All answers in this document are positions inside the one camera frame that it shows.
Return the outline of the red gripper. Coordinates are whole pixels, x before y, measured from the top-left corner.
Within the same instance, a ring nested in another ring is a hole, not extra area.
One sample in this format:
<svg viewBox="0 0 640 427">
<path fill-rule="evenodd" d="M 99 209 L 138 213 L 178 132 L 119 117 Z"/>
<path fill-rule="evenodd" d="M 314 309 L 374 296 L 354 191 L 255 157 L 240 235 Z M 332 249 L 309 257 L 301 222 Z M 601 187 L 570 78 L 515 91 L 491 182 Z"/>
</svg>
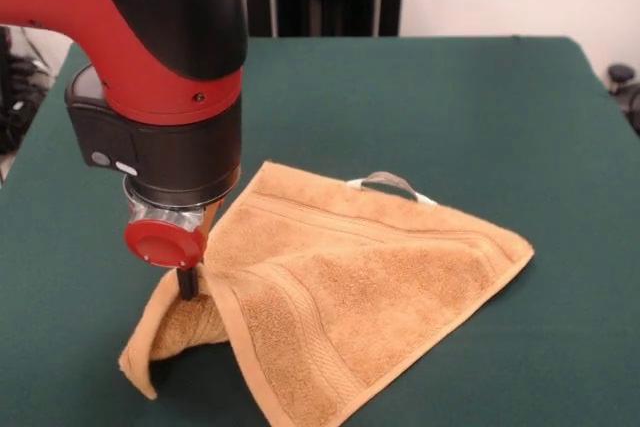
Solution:
<svg viewBox="0 0 640 427">
<path fill-rule="evenodd" d="M 199 295 L 199 269 L 209 231 L 224 199 L 206 206 L 161 208 L 131 196 L 124 238 L 130 251 L 145 262 L 176 270 L 179 294 L 190 301 Z"/>
</svg>

